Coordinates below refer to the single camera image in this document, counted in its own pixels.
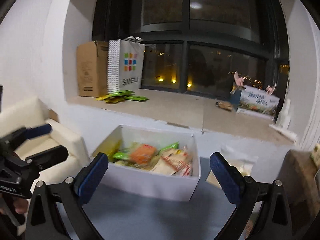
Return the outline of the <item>left hand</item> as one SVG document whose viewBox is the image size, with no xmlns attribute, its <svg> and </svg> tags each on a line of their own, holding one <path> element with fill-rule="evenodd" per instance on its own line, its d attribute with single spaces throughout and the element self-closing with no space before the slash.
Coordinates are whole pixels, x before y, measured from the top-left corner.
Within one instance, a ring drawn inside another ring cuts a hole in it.
<svg viewBox="0 0 320 240">
<path fill-rule="evenodd" d="M 29 202 L 26 199 L 13 197 L 12 203 L 16 213 L 19 213 L 19 214 L 27 213 Z"/>
</svg>

